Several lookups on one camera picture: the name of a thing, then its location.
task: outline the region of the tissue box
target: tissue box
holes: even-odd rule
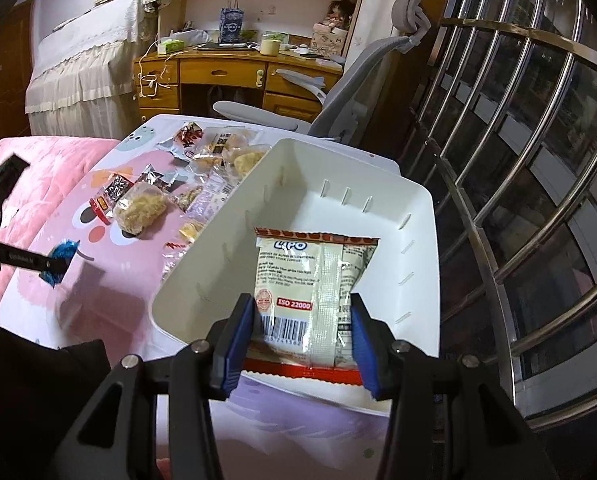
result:
[[[310,50],[329,59],[330,56],[341,56],[345,38],[331,32],[315,32],[312,34]]]
[[[167,40],[159,43],[156,47],[156,51],[159,54],[171,54],[183,50],[184,48],[185,43],[181,40]]]

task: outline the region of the red stamp seal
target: red stamp seal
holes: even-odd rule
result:
[[[262,288],[256,294],[256,306],[259,312],[267,312],[272,305],[272,293],[266,288]]]

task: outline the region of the gray chair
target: gray chair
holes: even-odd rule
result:
[[[319,99],[323,109],[314,122],[307,123],[231,101],[216,102],[213,106],[214,110],[234,121],[261,124],[345,142],[346,137],[349,138],[352,135],[359,119],[366,111],[363,105],[354,101],[354,95],[371,70],[393,50],[407,53],[418,45],[421,38],[430,30],[430,20],[419,7],[420,3],[421,0],[396,0],[392,5],[392,24],[399,32],[410,35],[384,38],[370,43],[328,94],[322,91],[325,86],[322,78],[312,78],[291,70],[276,71],[284,79],[307,89]]]

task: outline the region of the metal screw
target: metal screw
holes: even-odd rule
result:
[[[477,368],[479,366],[479,358],[474,355],[464,355],[461,362],[466,368]]]
[[[192,343],[192,352],[195,354],[205,354],[210,349],[210,343],[205,339],[197,339]]]
[[[412,348],[410,344],[402,339],[397,339],[392,343],[392,350],[397,354],[400,354],[401,352],[409,352],[410,348]]]
[[[133,368],[138,364],[138,356],[134,354],[128,354],[120,360],[120,364],[123,365],[123,368]]]

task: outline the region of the pink blanket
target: pink blanket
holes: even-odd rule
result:
[[[0,140],[0,162],[16,153],[30,164],[5,202],[4,211],[18,211],[1,228],[0,242],[29,248],[67,194],[116,144],[118,140],[80,137]],[[0,270],[0,301],[13,273],[13,267]]]

